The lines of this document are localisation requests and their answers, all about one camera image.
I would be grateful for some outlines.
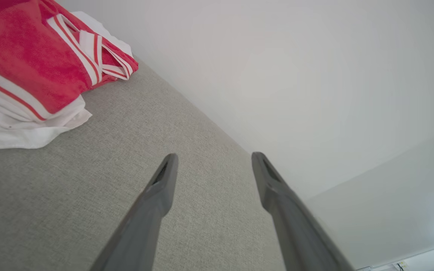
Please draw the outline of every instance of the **white garment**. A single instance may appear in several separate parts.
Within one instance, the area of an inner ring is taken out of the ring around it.
[[[131,56],[130,46],[111,36],[100,22],[84,12],[72,13],[94,32]],[[91,113],[84,107],[85,101],[80,95],[51,118],[36,122],[33,116],[0,96],[0,149],[37,149],[46,146],[62,132],[82,125],[91,117]]]

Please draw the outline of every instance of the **folded clothing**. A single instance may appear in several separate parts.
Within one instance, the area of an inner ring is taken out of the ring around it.
[[[52,0],[0,0],[0,149],[45,146],[91,116],[82,92],[137,71],[126,43],[77,15],[103,36]]]

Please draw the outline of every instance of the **clothing pile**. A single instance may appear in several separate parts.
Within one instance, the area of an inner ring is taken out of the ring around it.
[[[0,0],[0,149],[41,148],[82,125],[81,97],[138,70],[130,47],[53,0]]]

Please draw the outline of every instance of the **gray carpet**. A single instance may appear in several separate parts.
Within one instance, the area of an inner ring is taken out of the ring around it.
[[[0,271],[88,270],[170,152],[179,175],[153,269],[284,269],[250,155],[181,94],[140,62],[84,98],[81,127],[0,150]]]

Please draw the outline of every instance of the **red garment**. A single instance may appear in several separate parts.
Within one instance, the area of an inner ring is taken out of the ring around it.
[[[132,56],[53,0],[0,0],[0,96],[35,121],[137,69]]]

